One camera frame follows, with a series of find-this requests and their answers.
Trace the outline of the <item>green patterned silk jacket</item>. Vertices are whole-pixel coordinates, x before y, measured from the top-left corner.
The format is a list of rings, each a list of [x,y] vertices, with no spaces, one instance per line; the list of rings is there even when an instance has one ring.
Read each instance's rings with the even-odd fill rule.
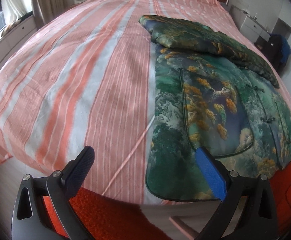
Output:
[[[155,45],[153,134],[145,173],[157,198],[213,197],[195,161],[206,148],[228,170],[272,177],[291,161],[291,106],[268,63],[198,22],[145,15]]]

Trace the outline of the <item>red patterned cloth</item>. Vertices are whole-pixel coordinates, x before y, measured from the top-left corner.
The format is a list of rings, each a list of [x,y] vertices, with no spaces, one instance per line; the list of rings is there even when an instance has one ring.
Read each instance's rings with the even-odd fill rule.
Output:
[[[291,163],[270,180],[278,232],[291,228]],[[217,201],[180,205],[138,206],[102,197],[85,188],[70,200],[72,208],[95,239],[186,239],[169,220],[178,216],[197,232],[208,222]]]

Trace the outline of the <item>pink striped bed sheet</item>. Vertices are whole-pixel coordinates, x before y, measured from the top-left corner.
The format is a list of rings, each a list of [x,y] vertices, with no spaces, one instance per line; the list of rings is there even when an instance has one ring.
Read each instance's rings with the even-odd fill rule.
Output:
[[[91,146],[86,189],[135,204],[179,203],[146,188],[155,45],[139,22],[145,15],[201,23],[267,62],[217,0],[87,0],[36,32],[0,70],[0,164],[15,157],[50,173]]]

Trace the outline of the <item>white window-side cabinet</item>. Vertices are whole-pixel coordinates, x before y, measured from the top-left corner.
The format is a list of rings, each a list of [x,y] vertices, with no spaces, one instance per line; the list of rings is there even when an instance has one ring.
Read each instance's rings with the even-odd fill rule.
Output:
[[[0,69],[7,60],[37,31],[33,15],[21,21],[4,37],[0,33]]]

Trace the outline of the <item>white bedside drawer cabinet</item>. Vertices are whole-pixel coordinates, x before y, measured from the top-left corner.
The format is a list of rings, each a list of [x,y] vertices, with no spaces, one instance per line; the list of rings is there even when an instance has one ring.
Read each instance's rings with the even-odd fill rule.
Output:
[[[235,5],[231,5],[229,13],[239,31],[253,44],[262,45],[268,42],[271,34],[258,21]]]

